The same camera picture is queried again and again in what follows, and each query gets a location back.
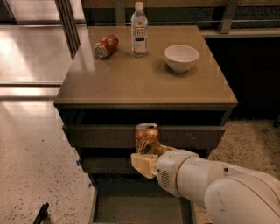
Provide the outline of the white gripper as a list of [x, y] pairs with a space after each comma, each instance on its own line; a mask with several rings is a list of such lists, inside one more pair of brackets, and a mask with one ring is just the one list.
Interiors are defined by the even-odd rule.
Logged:
[[199, 155], [188, 150], [176, 150], [176, 148], [160, 145], [158, 155], [132, 153], [132, 166], [147, 179], [156, 176], [159, 185], [175, 197], [181, 197], [177, 185], [177, 176], [182, 164], [189, 158], [197, 158]]

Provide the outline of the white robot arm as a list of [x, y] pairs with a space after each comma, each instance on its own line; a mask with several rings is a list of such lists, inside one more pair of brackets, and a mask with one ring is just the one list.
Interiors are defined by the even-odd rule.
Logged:
[[188, 150], [133, 153], [132, 166], [176, 197], [206, 209], [213, 224], [280, 224], [280, 181]]

